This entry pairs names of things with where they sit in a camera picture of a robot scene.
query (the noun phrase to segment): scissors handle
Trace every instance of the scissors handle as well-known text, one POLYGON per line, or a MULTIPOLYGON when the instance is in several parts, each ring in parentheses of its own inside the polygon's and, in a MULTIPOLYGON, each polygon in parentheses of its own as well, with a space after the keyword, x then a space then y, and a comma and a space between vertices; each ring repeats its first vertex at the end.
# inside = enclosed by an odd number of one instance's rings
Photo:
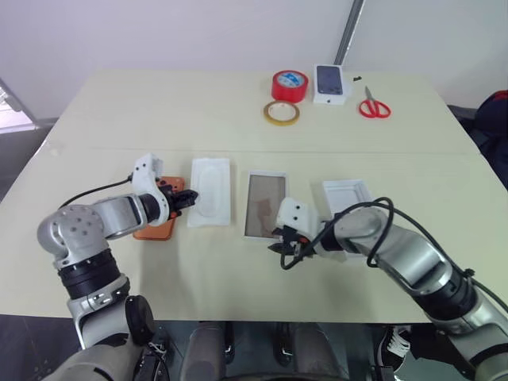
POLYGON ((380 101, 373 101, 371 99, 365 99, 361 102, 359 111, 360 114, 369 118, 379 117, 383 119, 391 115, 390 107, 380 101))

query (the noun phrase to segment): white table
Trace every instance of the white table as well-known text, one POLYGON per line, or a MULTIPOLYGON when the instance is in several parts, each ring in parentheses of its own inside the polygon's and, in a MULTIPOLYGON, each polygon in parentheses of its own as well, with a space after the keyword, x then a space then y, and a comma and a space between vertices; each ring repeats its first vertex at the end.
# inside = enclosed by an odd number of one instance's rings
MULTIPOLYGON (((168 242, 111 242, 131 293, 147 297, 157 319, 426 321, 380 270, 315 258, 283 271, 266 244, 244 239, 247 175, 255 169, 285 171, 290 195, 323 214, 321 181, 364 179, 374 196, 393 198, 508 299, 506 190, 424 81, 361 75, 346 105, 307 99, 298 104, 298 123, 283 128, 261 113, 271 100, 271 73, 95 75, 0 204, 0 314, 69 316, 37 226, 72 195, 123 179, 148 151, 164 160, 165 175, 187 182, 195 157, 232 164, 231 226, 188 229, 184 212, 168 242), (357 113, 365 84, 392 108, 389 119, 357 113)), ((130 191, 123 186, 81 201, 130 191)))
MULTIPOLYGON (((39 221, 73 194, 122 179, 139 149, 44 146, 0 204, 0 313, 69 316, 52 257, 39 247, 39 221)), ((188 181, 194 157, 229 157, 233 223, 188 229, 177 221, 168 242, 111 241, 132 293, 150 301, 157 319, 418 322, 425 316, 380 270, 315 258, 291 271, 266 244, 242 237, 248 171, 288 174, 291 196, 325 212, 320 183, 364 179, 374 196, 388 195, 417 218, 464 267, 508 298, 504 255, 508 198, 481 156, 450 154, 172 152, 154 150, 165 173, 188 181)), ((88 196, 129 192, 129 186, 88 196)))

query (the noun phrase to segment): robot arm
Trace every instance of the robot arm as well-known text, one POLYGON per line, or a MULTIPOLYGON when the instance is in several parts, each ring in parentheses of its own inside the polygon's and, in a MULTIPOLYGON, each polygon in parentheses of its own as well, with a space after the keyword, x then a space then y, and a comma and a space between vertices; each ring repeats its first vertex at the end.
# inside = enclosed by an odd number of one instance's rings
POLYGON ((118 270, 107 241, 147 224, 161 225, 194 205, 196 192, 173 193, 171 186, 156 185, 161 165, 148 154, 133 169, 135 194, 64 206, 39 225, 37 238, 55 257, 83 349, 49 379, 133 378, 143 347, 155 332, 153 316, 145 298, 129 295, 129 279, 118 270))
MULTIPOLYGON (((285 198, 277 216, 283 243, 271 248, 302 259, 306 244, 317 238, 318 255, 333 258, 345 249, 369 256, 387 223, 383 211, 364 207, 330 226, 313 208, 285 198)), ((475 379, 508 379, 508 319, 442 251, 421 234, 391 225, 373 259, 448 335, 476 369, 475 379)))

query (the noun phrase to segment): tape roll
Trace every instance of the tape roll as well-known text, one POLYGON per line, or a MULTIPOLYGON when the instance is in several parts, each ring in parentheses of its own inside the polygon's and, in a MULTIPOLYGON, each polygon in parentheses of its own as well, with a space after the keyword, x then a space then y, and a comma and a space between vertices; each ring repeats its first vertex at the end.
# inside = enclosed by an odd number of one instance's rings
POLYGON ((300 118, 300 110, 293 103, 274 101, 263 108, 264 117, 274 125, 293 125, 300 118))
POLYGON ((278 101, 300 102, 305 98, 309 79, 296 70, 282 70, 273 75, 271 96, 278 101))

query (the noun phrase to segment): red scissors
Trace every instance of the red scissors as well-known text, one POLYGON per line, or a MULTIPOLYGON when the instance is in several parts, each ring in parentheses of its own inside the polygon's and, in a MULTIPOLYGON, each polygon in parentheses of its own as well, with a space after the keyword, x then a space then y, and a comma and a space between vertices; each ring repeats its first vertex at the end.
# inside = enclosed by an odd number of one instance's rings
POLYGON ((390 107, 380 101, 376 101, 368 87, 365 87, 365 94, 367 95, 367 99, 361 102, 358 107, 360 114, 370 118, 385 118, 391 115, 390 107))

